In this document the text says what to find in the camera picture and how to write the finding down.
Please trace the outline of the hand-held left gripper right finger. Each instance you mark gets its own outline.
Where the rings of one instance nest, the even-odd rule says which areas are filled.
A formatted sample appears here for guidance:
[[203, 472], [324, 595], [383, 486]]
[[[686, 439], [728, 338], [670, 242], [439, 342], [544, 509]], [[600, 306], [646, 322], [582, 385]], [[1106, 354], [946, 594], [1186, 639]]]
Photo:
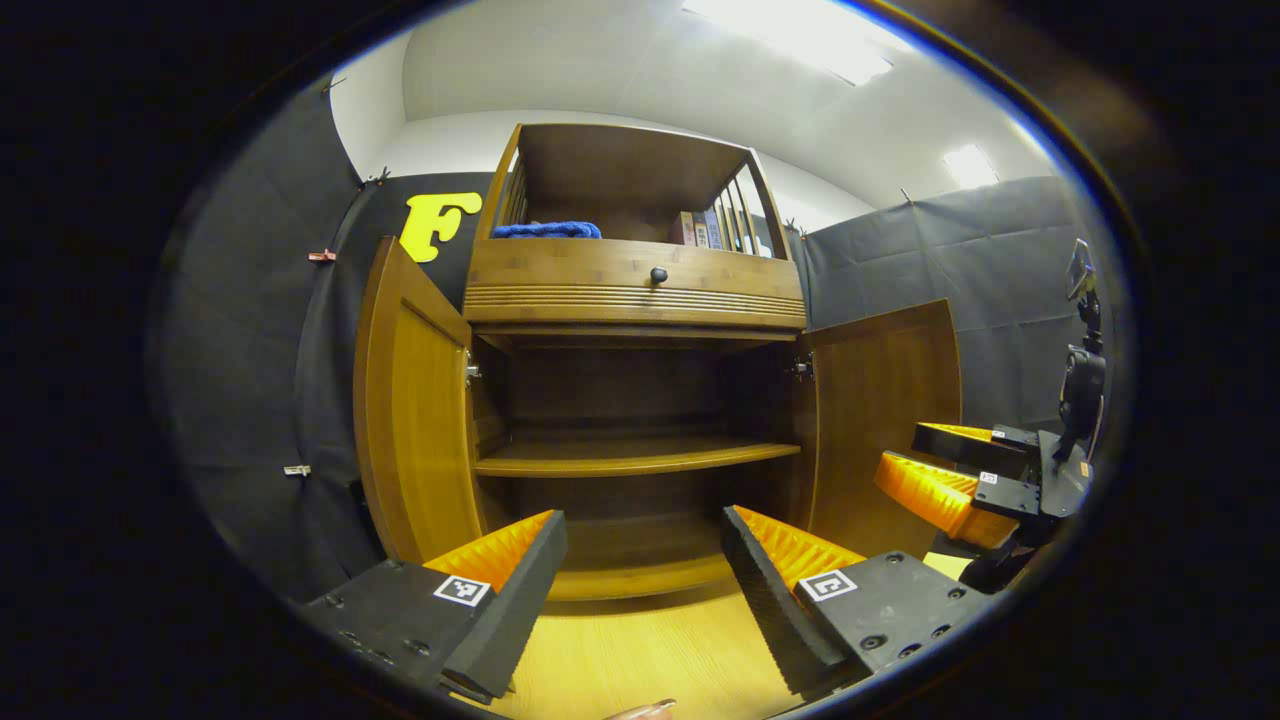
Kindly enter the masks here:
[[969, 626], [983, 593], [902, 551], [861, 556], [742, 506], [721, 546], [790, 692], [818, 700]]

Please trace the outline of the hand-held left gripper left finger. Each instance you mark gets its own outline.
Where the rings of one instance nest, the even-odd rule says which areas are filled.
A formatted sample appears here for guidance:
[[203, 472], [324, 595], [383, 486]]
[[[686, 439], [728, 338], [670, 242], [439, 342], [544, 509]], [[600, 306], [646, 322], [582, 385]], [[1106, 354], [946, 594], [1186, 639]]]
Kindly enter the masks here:
[[378, 564], [300, 612], [398, 687], [490, 703], [509, 692], [567, 548], [564, 514], [548, 510], [428, 562]]

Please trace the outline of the wooden cabinet door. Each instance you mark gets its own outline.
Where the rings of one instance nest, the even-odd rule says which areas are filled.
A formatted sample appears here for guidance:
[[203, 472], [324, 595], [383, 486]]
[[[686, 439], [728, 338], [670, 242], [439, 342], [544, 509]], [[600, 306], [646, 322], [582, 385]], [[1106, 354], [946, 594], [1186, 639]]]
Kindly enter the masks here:
[[957, 424], [963, 374], [948, 300], [806, 331], [794, 429], [803, 447], [804, 530], [864, 556], [924, 557], [937, 529], [874, 482], [884, 451], [908, 455], [918, 421]]
[[483, 534], [471, 325], [397, 237], [380, 240], [355, 340], [364, 493], [387, 557], [424, 564]]

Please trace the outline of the wooden double-door shoe cabinet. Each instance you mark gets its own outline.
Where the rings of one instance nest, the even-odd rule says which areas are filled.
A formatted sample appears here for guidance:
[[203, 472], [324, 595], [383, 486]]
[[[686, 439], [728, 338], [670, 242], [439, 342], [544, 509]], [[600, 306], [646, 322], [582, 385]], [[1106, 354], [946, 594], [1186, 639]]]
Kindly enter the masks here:
[[[709, 208], [721, 251], [795, 264], [792, 234], [751, 149], [627, 126], [518, 124], [474, 245], [498, 225], [531, 222], [591, 222], [602, 240], [671, 243], [680, 211]], [[517, 439], [723, 434], [801, 447], [796, 380], [785, 368], [806, 327], [466, 322], [483, 369], [471, 388], [477, 460]], [[803, 469], [801, 447], [787, 457], [640, 477], [476, 475], [490, 524], [564, 514], [568, 553], [550, 600], [591, 602], [721, 583], [730, 575], [722, 509], [799, 523]]]

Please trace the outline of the wooden cabinet shelf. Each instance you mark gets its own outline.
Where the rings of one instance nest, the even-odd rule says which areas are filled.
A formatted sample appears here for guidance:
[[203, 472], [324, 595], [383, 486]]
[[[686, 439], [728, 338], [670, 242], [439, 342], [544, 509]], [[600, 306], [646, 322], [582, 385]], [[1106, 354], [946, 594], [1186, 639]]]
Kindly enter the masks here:
[[517, 439], [480, 457], [475, 471], [506, 478], [640, 477], [726, 468], [800, 452], [797, 445], [723, 434]]

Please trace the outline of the black backdrop cloth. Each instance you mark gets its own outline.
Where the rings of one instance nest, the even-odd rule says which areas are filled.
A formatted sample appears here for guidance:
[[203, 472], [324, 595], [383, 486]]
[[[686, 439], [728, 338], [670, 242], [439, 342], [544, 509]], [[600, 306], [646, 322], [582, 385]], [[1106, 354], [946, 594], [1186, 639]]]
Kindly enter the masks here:
[[[381, 238], [420, 193], [490, 174], [358, 179], [314, 85], [200, 186], [164, 254], [148, 328], [154, 397], [180, 470], [223, 539], [300, 603], [385, 553], [353, 429], [355, 340]], [[329, 249], [334, 263], [311, 263]], [[306, 464], [308, 477], [283, 466]]]
[[948, 301], [963, 420], [1060, 428], [1069, 345], [1084, 325], [1065, 293], [1085, 237], [1061, 179], [1032, 177], [870, 211], [797, 240], [812, 329]]

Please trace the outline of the small ceiling light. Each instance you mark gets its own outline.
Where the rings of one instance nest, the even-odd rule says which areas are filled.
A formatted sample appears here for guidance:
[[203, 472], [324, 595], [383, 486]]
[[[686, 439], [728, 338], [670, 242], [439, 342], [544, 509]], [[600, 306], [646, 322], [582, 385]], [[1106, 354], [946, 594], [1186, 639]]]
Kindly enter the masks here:
[[1000, 182], [997, 170], [975, 143], [966, 143], [943, 152], [942, 163], [959, 188], [973, 190]]

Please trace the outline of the wooden drawer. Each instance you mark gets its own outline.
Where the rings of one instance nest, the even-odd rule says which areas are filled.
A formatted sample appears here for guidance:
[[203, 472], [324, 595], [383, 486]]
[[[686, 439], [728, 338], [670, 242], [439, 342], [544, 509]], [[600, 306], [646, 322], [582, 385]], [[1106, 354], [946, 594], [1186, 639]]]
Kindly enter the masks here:
[[[652, 284], [663, 266], [669, 278]], [[481, 238], [463, 292], [474, 324], [708, 325], [800, 332], [797, 268], [780, 259], [627, 240]]]

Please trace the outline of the blue cloth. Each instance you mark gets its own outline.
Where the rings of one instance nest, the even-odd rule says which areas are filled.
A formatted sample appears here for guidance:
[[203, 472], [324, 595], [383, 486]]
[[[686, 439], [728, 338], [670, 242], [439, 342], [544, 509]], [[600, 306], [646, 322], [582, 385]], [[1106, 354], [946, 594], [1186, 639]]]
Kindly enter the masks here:
[[493, 238], [586, 238], [600, 240], [602, 231], [591, 222], [521, 223], [495, 227]]

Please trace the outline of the large ceiling light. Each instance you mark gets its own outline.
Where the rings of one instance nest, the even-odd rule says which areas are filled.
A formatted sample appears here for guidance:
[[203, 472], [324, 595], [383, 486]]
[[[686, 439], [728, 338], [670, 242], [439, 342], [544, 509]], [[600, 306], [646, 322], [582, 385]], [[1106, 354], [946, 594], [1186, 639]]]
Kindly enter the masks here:
[[681, 9], [851, 86], [895, 68], [913, 46], [838, 0], [684, 0]]

